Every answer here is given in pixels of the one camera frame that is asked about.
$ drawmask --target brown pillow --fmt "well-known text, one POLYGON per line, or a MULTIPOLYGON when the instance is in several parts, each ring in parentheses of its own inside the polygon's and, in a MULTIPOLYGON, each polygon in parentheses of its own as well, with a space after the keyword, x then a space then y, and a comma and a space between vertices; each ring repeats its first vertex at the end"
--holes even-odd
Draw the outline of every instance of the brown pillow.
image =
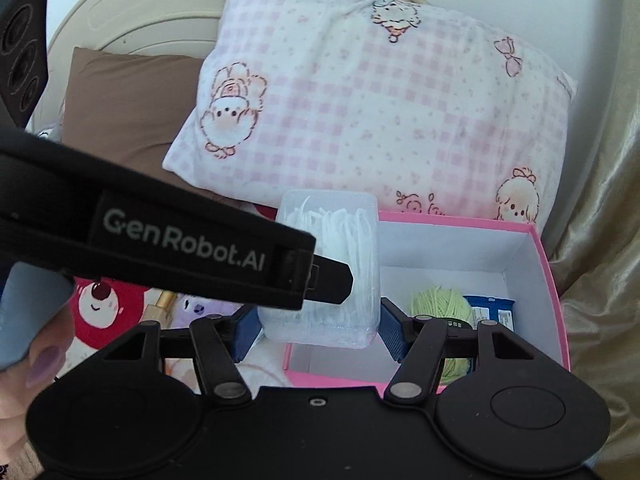
POLYGON ((162 169, 169 146, 195 106, 202 61, 76 47, 66 87, 62 143, 220 200, 162 169))

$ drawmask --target red cartoon fabric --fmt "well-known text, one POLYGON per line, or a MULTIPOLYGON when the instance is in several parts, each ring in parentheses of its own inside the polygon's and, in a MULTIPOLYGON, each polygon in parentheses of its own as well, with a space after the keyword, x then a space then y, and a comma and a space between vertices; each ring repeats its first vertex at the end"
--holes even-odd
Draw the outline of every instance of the red cartoon fabric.
POLYGON ((69 301, 76 337, 94 349, 116 339, 142 318, 148 287, 103 278, 99 282, 76 278, 69 301))

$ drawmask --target cartoon bear print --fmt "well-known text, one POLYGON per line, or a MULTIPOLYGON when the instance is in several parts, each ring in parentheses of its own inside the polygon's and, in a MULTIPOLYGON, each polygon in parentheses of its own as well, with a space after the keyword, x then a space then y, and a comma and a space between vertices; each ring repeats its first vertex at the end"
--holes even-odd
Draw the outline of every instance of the cartoon bear print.
POLYGON ((262 111, 267 80, 251 74, 245 63, 233 63, 216 73, 209 107, 200 117, 205 149, 218 159, 236 154, 236 146, 247 140, 262 111))
MULTIPOLYGON (((411 193, 411 195, 405 195, 401 191, 396 191, 396 203, 398 205, 404 205, 404 209, 402 212, 411 212, 411 213, 421 213, 422 212, 422 202, 420 201, 420 197, 411 193)), ((429 193, 429 207, 427 208, 427 215, 444 215, 443 212, 440 211, 440 208, 434 204, 435 195, 433 193, 429 193)))
POLYGON ((536 190, 536 176, 529 168, 514 168, 512 177, 498 188, 496 220, 535 224, 540 208, 540 196, 536 190))
POLYGON ((98 282, 76 278, 69 300, 76 337, 100 349, 140 322, 146 287, 103 278, 98 282))
POLYGON ((420 25, 418 16, 420 6, 417 4, 402 0, 372 0, 372 4, 371 21, 386 28, 391 43, 397 43, 400 36, 407 30, 420 25))

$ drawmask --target pink checkered pillowcase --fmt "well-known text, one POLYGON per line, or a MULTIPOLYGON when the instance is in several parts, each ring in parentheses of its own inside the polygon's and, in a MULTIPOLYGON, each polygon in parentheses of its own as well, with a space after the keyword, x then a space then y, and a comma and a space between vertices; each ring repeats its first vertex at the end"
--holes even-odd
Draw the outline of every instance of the pink checkered pillowcase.
POLYGON ((227 0, 163 167, 277 207, 295 187, 537 224, 575 83, 527 43, 400 0, 227 0))

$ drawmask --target human hand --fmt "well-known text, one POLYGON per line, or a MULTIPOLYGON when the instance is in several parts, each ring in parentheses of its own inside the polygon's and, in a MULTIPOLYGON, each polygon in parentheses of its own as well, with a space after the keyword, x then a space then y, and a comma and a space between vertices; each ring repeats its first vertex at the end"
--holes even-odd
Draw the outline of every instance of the human hand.
POLYGON ((0 465, 23 448, 27 408, 62 368, 73 338, 73 316, 65 307, 38 333, 27 357, 0 372, 0 465))

